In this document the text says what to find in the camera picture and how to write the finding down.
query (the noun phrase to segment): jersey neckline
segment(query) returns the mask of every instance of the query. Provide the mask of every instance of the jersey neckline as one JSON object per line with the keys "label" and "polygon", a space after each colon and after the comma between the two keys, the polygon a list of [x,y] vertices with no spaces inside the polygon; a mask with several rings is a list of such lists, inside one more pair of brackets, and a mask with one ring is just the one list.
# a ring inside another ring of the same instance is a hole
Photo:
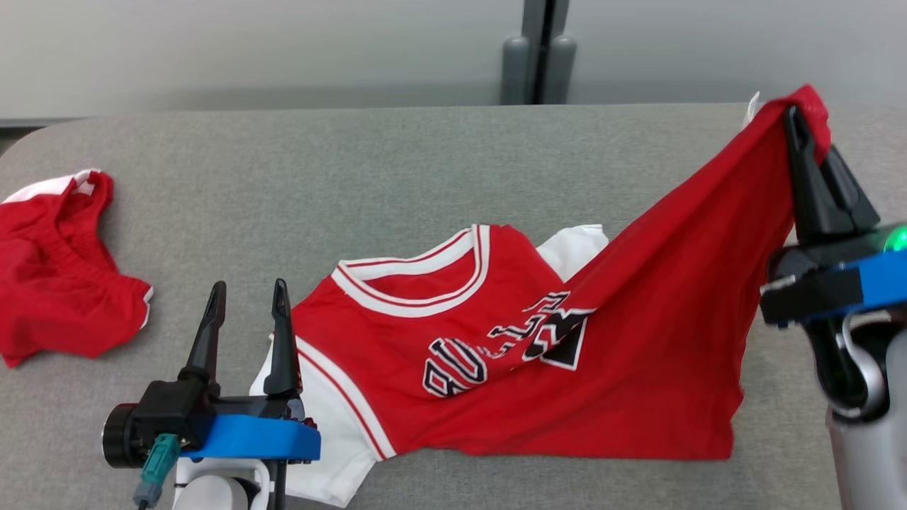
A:
{"label": "jersey neckline", "polygon": [[[380,292],[368,285],[369,280],[391,275],[418,276],[445,268],[472,253],[474,269],[471,277],[459,289],[428,299],[404,299]],[[429,251],[398,259],[341,260],[331,279],[350,299],[360,306],[395,317],[428,317],[452,309],[468,300],[488,276],[491,253],[491,227],[473,225],[454,234]]]}

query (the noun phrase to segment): green led light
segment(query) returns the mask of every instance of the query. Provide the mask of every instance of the green led light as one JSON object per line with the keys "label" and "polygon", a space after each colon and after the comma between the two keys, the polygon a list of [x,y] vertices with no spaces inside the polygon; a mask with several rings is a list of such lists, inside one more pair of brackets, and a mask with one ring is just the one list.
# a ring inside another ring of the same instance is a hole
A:
{"label": "green led light", "polygon": [[907,227],[898,227],[888,234],[885,251],[907,250]]}

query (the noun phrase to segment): jersey armhole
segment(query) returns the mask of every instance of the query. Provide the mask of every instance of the jersey armhole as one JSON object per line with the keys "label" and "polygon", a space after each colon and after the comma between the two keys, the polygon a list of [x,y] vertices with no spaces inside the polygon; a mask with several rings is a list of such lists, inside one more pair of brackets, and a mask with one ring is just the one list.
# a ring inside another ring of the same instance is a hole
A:
{"label": "jersey armhole", "polygon": [[356,422],[366,442],[372,447],[375,458],[380,461],[396,456],[396,451],[381,422],[378,421],[366,397],[346,372],[302,338],[296,337],[296,344],[300,370],[303,373],[303,403],[306,401],[306,373],[323,378],[326,386],[330,386],[337,393],[336,406],[342,407],[350,415],[350,419]]}

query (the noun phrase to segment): gray wall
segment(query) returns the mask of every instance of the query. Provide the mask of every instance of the gray wall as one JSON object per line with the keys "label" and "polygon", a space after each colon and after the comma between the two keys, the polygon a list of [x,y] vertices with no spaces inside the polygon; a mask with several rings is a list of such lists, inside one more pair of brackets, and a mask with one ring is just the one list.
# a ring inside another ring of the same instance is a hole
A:
{"label": "gray wall", "polygon": [[522,0],[2,0],[0,125],[495,104]]}
{"label": "gray wall", "polygon": [[571,0],[570,103],[907,104],[904,0]]}
{"label": "gray wall", "polygon": [[[160,110],[495,104],[522,0],[4,0],[0,127]],[[814,83],[905,105],[905,0],[572,0],[571,103]]]}

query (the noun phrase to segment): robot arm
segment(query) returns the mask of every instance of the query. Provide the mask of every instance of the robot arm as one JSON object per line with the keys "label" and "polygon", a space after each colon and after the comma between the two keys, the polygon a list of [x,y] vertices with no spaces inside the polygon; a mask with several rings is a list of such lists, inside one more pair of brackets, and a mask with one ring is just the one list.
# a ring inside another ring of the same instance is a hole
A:
{"label": "robot arm", "polygon": [[[834,147],[815,163],[795,107],[785,132],[798,244],[769,263],[763,318],[813,347],[844,510],[907,509],[907,224],[877,226]],[[893,319],[853,325],[882,310]]]}
{"label": "robot arm", "polygon": [[[273,361],[263,397],[220,396],[217,353],[226,293],[224,282],[214,284],[177,380],[151,382],[138,404],[120,404],[104,424],[107,463],[144,466],[133,497],[141,510],[157,504],[174,461],[174,509],[282,510],[287,464],[320,458],[321,435],[299,397],[287,283],[274,284]],[[253,477],[219,476],[224,470],[251,471]]]}

